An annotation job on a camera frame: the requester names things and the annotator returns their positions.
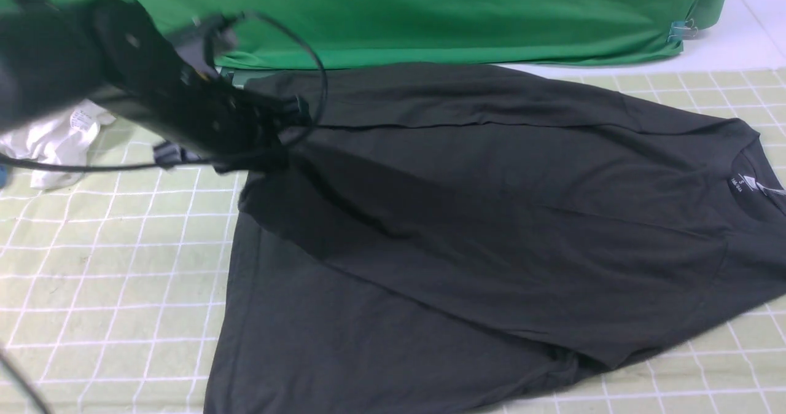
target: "t-shirt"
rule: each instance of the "t-shirt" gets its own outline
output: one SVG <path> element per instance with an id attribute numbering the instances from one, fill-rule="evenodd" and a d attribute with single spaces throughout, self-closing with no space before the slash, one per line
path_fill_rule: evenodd
<path id="1" fill-rule="evenodd" d="M 786 293 L 786 197 L 743 120 L 486 65 L 329 83 L 242 193 L 207 414 L 458 413 Z M 316 103 L 319 78 L 247 88 Z"/>

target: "green fabric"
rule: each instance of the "green fabric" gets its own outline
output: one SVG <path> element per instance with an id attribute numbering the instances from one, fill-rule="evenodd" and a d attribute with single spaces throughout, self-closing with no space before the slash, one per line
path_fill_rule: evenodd
<path id="1" fill-rule="evenodd" d="M 717 20 L 723 0 L 140 0 L 162 30 L 199 14 L 258 9 L 301 34 L 326 67 L 401 61 L 630 64 L 677 55 L 671 23 Z M 241 50 L 221 64 L 311 69 L 272 28 L 238 28 Z"/>

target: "cable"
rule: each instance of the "cable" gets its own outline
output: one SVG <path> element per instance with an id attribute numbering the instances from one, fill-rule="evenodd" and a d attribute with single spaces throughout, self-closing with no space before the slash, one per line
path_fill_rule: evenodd
<path id="1" fill-rule="evenodd" d="M 314 130 L 316 130 L 318 125 L 320 125 L 322 122 L 322 117 L 325 115 L 325 109 L 328 104 L 328 72 L 325 70 L 325 65 L 322 64 L 322 59 L 319 58 L 314 48 L 312 48 L 311 45 L 308 45 L 308 42 L 306 42 L 305 39 L 301 38 L 297 33 L 294 33 L 294 31 L 290 30 L 286 25 L 278 22 L 278 20 L 275 18 L 255 10 L 245 11 L 243 14 L 241 14 L 240 17 L 241 19 L 253 18 L 277 28 L 277 30 L 279 30 L 281 33 L 289 36 L 289 39 L 295 42 L 295 44 L 300 45 L 300 48 L 305 50 L 306 53 L 308 53 L 308 55 L 311 57 L 312 61 L 314 61 L 314 64 L 317 65 L 320 80 L 319 104 L 317 105 L 317 111 L 314 113 L 314 117 L 311 120 L 311 125 L 309 125 L 306 130 L 303 130 L 300 132 L 300 134 L 283 144 L 284 148 L 290 149 L 293 146 L 303 142 L 303 140 L 307 139 L 312 133 L 314 133 Z M 213 159 L 211 162 L 216 162 L 219 164 L 237 162 L 238 160 L 264 156 L 269 153 L 269 151 L 270 149 L 248 151 L 246 153 L 233 154 L 230 157 Z"/>
<path id="2" fill-rule="evenodd" d="M 36 390 L 28 383 L 27 380 L 23 377 L 22 373 L 14 367 L 14 364 L 11 363 L 8 356 L 6 356 L 5 351 L 3 350 L 2 346 L 0 346 L 0 365 L 2 365 L 2 369 L 6 371 L 6 373 L 11 377 L 11 380 L 14 381 L 17 385 L 21 386 L 22 391 L 30 397 L 32 402 L 36 405 L 36 408 L 41 414 L 52 414 L 52 411 L 47 406 L 47 403 L 44 402 L 41 395 L 39 395 Z"/>
<path id="3" fill-rule="evenodd" d="M 300 45 L 303 50 L 311 56 L 311 59 L 314 60 L 314 63 L 317 65 L 317 69 L 319 71 L 320 76 L 320 97 L 319 97 L 319 104 L 317 105 L 317 111 L 314 114 L 314 118 L 311 120 L 311 124 L 305 130 L 301 131 L 300 134 L 295 136 L 293 139 L 284 143 L 284 148 L 289 149 L 293 146 L 303 142 L 303 140 L 307 139 L 317 128 L 317 126 L 322 122 L 322 117 L 325 115 L 325 107 L 328 103 L 328 74 L 325 70 L 325 65 L 322 64 L 322 60 L 317 56 L 317 53 L 311 48 L 310 45 L 307 44 L 305 40 L 303 40 L 298 34 L 295 34 L 294 31 L 290 30 L 286 27 L 286 25 L 281 24 L 273 17 L 270 17 L 266 14 L 256 11 L 248 11 L 244 12 L 241 15 L 241 18 L 252 17 L 256 20 L 261 20 L 273 27 L 277 28 L 282 33 L 289 36 L 292 41 L 296 44 Z M 31 160 L 22 160 L 22 159 L 14 159 L 13 157 L 8 157 L 3 154 L 0 154 L 0 164 L 7 165 L 9 167 L 15 168 L 27 168 L 28 170 L 41 170 L 41 171 L 56 171 L 56 173 L 107 173 L 108 171 L 131 171 L 131 170 L 148 170 L 149 168 L 164 168 L 168 170 L 168 168 L 174 168 L 181 165 L 210 165 L 211 163 L 227 163 L 227 162 L 235 162 L 236 160 L 245 160 L 254 157 L 261 157 L 269 153 L 270 149 L 263 149 L 263 150 L 255 150 L 252 152 L 247 152 L 245 154 L 236 154 L 232 157 L 222 158 L 220 160 L 194 160 L 191 162 L 190 160 L 186 160 L 185 162 L 176 162 L 174 164 L 157 164 L 157 163 L 149 163 L 149 164 L 137 164 L 137 165 L 52 165 L 52 164 L 42 164 L 39 162 L 32 162 Z M 36 405 L 38 411 L 41 414 L 52 414 L 52 411 L 48 408 L 47 404 L 44 402 L 43 398 L 36 392 L 30 383 L 23 377 L 23 375 L 14 367 L 11 361 L 8 359 L 6 354 L 3 352 L 2 347 L 0 346 L 0 365 L 6 372 L 10 375 L 11 380 L 14 381 L 17 385 L 22 388 L 22 391 L 30 397 L 32 402 Z"/>
<path id="4" fill-rule="evenodd" d="M 300 48 L 306 51 L 311 59 L 314 61 L 314 64 L 317 65 L 317 70 L 319 71 L 319 78 L 320 78 L 320 95 L 319 95 L 319 104 L 317 105 L 317 111 L 314 113 L 314 118 L 311 120 L 311 124 L 305 130 L 301 131 L 300 134 L 292 138 L 291 140 L 287 141 L 283 144 L 285 149 L 291 149 L 293 146 L 303 142 L 306 140 L 314 130 L 317 129 L 317 126 L 322 122 L 322 117 L 325 115 L 325 107 L 328 103 L 328 73 L 325 70 L 325 65 L 322 63 L 322 59 L 319 58 L 317 52 L 311 45 L 308 45 L 305 39 L 301 38 L 297 33 L 294 33 L 290 28 L 286 25 L 281 24 L 275 18 L 264 14 L 259 11 L 248 10 L 243 12 L 239 15 L 238 19 L 248 19 L 253 18 L 264 22 L 268 25 L 272 25 L 273 27 L 277 28 L 277 30 L 281 31 L 281 33 L 286 34 L 289 36 L 289 39 L 292 39 L 295 44 L 299 45 Z M 169 168 L 174 168 L 180 165 L 210 165 L 210 164 L 231 164 L 233 162 L 239 162 L 240 160 L 247 160 L 247 159 L 254 159 L 256 157 L 263 157 L 270 153 L 270 149 L 261 149 L 261 150 L 253 150 L 248 151 L 246 153 L 241 154 L 233 154 L 230 157 L 222 157 L 222 158 L 213 158 L 213 159 L 204 159 L 204 160 L 195 160 L 194 162 L 177 162 L 170 165 L 162 165 L 157 163 L 149 163 L 149 164 L 138 164 L 138 165 L 104 165 L 104 166 L 95 166 L 95 165 L 51 165 L 51 164 L 41 164 L 39 162 L 32 162 L 31 160 L 20 160 L 14 159 L 12 157 L 3 156 L 0 154 L 0 163 L 3 165 L 7 165 L 9 167 L 14 168 L 27 168 L 28 170 L 40 170 L 40 171 L 56 171 L 56 173 L 109 173 L 110 171 L 135 171 L 135 170 L 149 170 L 149 168 L 163 168 L 164 170 L 168 170 Z"/>
<path id="5" fill-rule="evenodd" d="M 208 165 L 207 160 L 185 160 L 174 164 L 135 164 L 135 165 L 54 165 L 32 162 L 31 160 L 14 159 L 0 154 L 0 164 L 14 168 L 27 168 L 28 170 L 56 171 L 56 173 L 110 173 L 110 171 L 135 171 L 148 170 L 149 168 L 169 168 L 180 165 Z"/>

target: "cutting mat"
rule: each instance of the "cutting mat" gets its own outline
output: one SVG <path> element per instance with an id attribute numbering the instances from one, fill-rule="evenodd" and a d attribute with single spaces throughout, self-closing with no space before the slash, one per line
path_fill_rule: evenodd
<path id="1" fill-rule="evenodd" d="M 741 117 L 786 179 L 786 69 L 575 80 Z M 156 140 L 118 121 L 92 152 L 96 163 L 145 162 Z M 0 190 L 0 339 L 58 414 L 201 412 L 243 179 L 153 170 L 39 193 L 16 173 Z M 479 412 L 786 413 L 784 333 L 780 299 L 648 363 Z M 31 408 L 0 377 L 6 412 Z"/>

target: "white garment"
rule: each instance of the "white garment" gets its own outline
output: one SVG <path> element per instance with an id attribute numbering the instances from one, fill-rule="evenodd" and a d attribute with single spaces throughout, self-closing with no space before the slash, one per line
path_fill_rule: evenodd
<path id="1" fill-rule="evenodd" d="M 86 100 L 42 117 L 25 128 L 0 135 L 0 153 L 44 164 L 86 165 L 87 150 L 98 137 L 101 126 L 114 121 L 110 112 Z M 30 187 L 37 190 L 62 188 L 81 178 L 82 173 L 33 171 Z"/>

